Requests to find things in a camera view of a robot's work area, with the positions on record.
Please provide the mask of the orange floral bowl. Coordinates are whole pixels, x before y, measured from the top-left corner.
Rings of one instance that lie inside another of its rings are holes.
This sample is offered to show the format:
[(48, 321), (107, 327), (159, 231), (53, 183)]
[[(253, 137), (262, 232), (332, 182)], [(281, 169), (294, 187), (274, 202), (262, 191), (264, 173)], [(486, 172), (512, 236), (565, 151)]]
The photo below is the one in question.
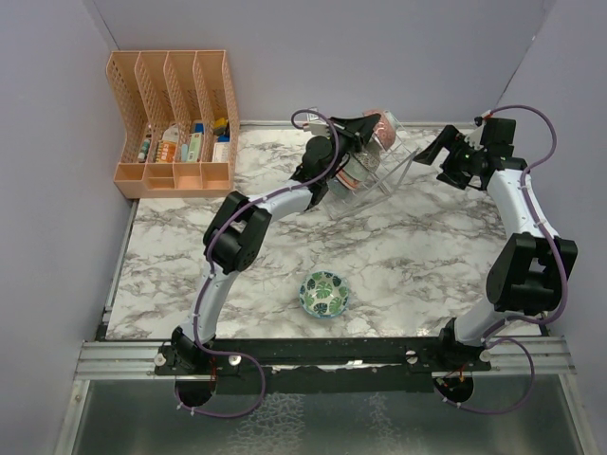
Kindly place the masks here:
[(356, 191), (359, 188), (360, 181), (350, 175), (346, 170), (340, 170), (337, 173), (336, 178), (349, 191)]

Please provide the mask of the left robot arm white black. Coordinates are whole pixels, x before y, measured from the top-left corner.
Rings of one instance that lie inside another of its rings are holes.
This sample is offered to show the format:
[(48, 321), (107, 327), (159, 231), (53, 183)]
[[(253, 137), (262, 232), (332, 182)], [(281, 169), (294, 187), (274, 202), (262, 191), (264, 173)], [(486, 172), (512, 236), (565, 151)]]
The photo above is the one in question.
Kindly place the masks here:
[(328, 192), (328, 182), (369, 143), (380, 119), (380, 114), (329, 118), (312, 109), (298, 110), (291, 124), (311, 138), (294, 173), (276, 190), (226, 196), (203, 236), (203, 273), (192, 309), (171, 335), (176, 362), (185, 372), (203, 372), (209, 355), (218, 354), (209, 343), (220, 312), (236, 278), (256, 260), (270, 225), (316, 207)]

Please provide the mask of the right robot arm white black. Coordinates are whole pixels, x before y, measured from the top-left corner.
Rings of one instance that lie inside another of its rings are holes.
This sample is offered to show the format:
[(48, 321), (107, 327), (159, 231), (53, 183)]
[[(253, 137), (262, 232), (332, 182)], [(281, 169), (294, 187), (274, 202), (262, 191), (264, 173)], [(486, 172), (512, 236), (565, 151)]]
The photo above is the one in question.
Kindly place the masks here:
[(575, 242), (563, 239), (545, 219), (532, 188), (530, 167), (513, 154), (516, 122), (478, 118), (465, 135), (446, 126), (415, 161), (432, 164), (448, 152), (438, 180), (457, 189), (479, 178), (479, 191), (496, 205), (507, 242), (487, 274), (484, 298), (441, 330), (437, 363), (456, 371), (479, 358), (490, 338), (511, 321), (545, 325), (557, 319), (568, 298), (568, 279), (578, 256)]

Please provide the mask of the brown line pattern bowl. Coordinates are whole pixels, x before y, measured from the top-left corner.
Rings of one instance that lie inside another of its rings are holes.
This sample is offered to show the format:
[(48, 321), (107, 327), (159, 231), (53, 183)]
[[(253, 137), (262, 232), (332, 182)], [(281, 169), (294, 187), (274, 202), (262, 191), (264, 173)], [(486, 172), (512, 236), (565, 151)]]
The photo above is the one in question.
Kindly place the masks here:
[(376, 143), (369, 143), (359, 153), (355, 154), (355, 159), (369, 173), (374, 173), (380, 165), (383, 148)]

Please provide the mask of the green line pattern bowl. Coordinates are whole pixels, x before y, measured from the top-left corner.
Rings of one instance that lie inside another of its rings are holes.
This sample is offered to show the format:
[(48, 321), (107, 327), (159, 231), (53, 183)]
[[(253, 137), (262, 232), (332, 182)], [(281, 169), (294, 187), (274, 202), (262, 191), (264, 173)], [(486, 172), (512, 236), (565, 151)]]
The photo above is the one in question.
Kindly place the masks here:
[(350, 159), (344, 169), (360, 182), (364, 182), (371, 175), (371, 173), (367, 172), (354, 157)]

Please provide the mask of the green leaf bowl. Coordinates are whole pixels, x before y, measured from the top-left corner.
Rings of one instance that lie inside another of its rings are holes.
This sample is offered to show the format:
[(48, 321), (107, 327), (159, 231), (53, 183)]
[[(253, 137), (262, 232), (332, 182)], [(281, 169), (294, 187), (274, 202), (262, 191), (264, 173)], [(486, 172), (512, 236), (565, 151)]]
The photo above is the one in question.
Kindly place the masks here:
[(299, 302), (304, 311), (318, 319), (332, 319), (349, 306), (349, 282), (331, 271), (308, 273), (299, 289)]

